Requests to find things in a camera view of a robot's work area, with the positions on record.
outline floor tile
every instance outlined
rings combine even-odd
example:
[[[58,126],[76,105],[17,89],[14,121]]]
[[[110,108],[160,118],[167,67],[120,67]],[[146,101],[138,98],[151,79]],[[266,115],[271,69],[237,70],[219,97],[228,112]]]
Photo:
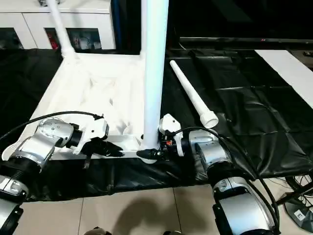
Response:
[[[161,235],[180,230],[172,188],[85,198],[79,235],[94,227],[113,235]]]
[[[23,203],[14,235],[77,235],[83,199]]]
[[[185,235],[219,235],[212,206],[210,186],[174,189],[181,231]]]

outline black tarp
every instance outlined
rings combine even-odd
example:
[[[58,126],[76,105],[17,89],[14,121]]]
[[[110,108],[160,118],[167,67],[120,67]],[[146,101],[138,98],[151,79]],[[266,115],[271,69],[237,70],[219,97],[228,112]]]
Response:
[[[199,116],[170,68],[175,59],[207,106],[219,117],[214,128],[247,150],[263,177],[291,176],[313,168],[313,110],[254,51],[167,51],[162,115],[182,125]],[[0,52],[1,119],[9,128],[34,111],[62,59],[50,50]],[[16,133],[1,149],[19,136]],[[233,151],[244,168],[245,161]],[[50,161],[34,182],[30,201],[59,201],[121,191],[205,184],[199,160],[190,154],[145,164],[139,159]]]

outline wire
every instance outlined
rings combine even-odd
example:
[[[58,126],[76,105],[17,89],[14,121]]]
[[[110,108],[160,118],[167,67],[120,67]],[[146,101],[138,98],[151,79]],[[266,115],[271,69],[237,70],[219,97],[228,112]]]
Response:
[[[8,131],[7,133],[5,133],[4,135],[2,135],[0,137],[0,141],[3,140],[4,138],[6,138],[8,135],[12,134],[13,132],[17,131],[18,129],[27,126],[28,124],[31,124],[33,122],[45,119],[45,118],[49,118],[49,117],[53,117],[53,116],[57,116],[57,115],[63,115],[63,114],[83,114],[83,115],[89,115],[89,116],[93,116],[93,118],[95,119],[99,119],[101,118],[101,116],[97,115],[97,114],[92,114],[92,113],[88,113],[88,112],[83,112],[83,111],[62,111],[62,112],[57,112],[57,113],[52,113],[52,114],[47,114],[44,116],[40,116],[34,119],[31,119],[27,122],[24,122],[16,127],[14,127],[13,129],[11,129],[10,131]]]
[[[261,178],[259,172],[257,171],[257,169],[255,168],[252,160],[248,157],[248,153],[242,149],[236,142],[232,141],[230,138],[224,136],[224,135],[220,135],[220,134],[217,134],[215,133],[214,131],[210,130],[210,129],[207,129],[205,127],[197,127],[197,126],[193,126],[193,127],[185,127],[185,128],[182,128],[178,131],[175,131],[173,132],[172,134],[173,135],[176,135],[180,132],[183,132],[183,131],[192,131],[192,130],[204,130],[204,131],[207,131],[208,133],[214,135],[215,137],[217,137],[219,139],[219,141],[221,141],[221,143],[223,145],[225,145],[225,147],[227,148],[227,150],[230,152],[229,148],[227,147],[226,143],[224,140],[228,141],[229,143],[231,143],[233,146],[236,147],[236,149],[240,152],[240,154],[244,157],[244,159],[248,162],[248,164],[250,165],[250,167],[252,168],[252,170],[254,171],[254,174],[257,176],[257,179],[260,180],[262,186],[264,187],[265,191],[267,192],[271,202],[272,202],[272,206],[274,208],[274,211],[275,211],[275,214],[272,217],[273,217],[273,220],[274,220],[274,223],[275,223],[275,228],[277,230],[279,230],[279,210],[278,210],[278,206],[277,206],[277,203],[276,203],[276,200],[273,196],[273,194],[271,193],[271,191],[269,190],[267,184],[264,182],[264,180]]]
[[[174,33],[175,33],[175,36],[177,37],[177,33],[176,33],[176,29],[175,29],[175,26],[174,26]],[[178,44],[180,45],[181,48],[183,48],[184,50],[187,50],[179,41],[178,39]]]
[[[273,182],[274,184],[280,185],[281,187],[284,187],[284,188],[291,188],[291,187],[287,187],[287,186],[285,186],[285,185],[282,185],[282,184],[280,184],[280,183],[278,183],[278,182],[275,182],[275,181],[273,181],[273,180],[271,180],[271,179],[268,179],[268,180],[271,181],[271,182]]]

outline vertical white pipe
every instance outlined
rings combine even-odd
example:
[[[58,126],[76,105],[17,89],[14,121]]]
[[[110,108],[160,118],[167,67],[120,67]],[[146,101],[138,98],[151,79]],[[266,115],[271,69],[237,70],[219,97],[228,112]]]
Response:
[[[144,131],[141,148],[159,148],[158,126],[163,84],[169,0],[147,1]]]
[[[68,55],[74,55],[75,50],[70,44],[70,40],[68,38],[68,34],[66,29],[63,26],[61,14],[58,9],[58,5],[56,3],[56,0],[47,0],[47,4],[50,8],[50,12],[53,17],[53,21],[55,23],[55,31],[57,32],[59,42],[61,44],[61,53],[63,57],[66,57]]]

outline cabinet door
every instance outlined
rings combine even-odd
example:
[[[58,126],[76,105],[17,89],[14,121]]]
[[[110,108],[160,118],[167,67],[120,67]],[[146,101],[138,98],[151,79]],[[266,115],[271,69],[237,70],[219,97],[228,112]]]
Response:
[[[0,13],[0,48],[3,47],[37,48],[22,13]]]
[[[23,16],[38,48],[57,47],[54,22],[49,13],[23,13]],[[115,48],[110,14],[61,13],[61,17],[75,48]]]

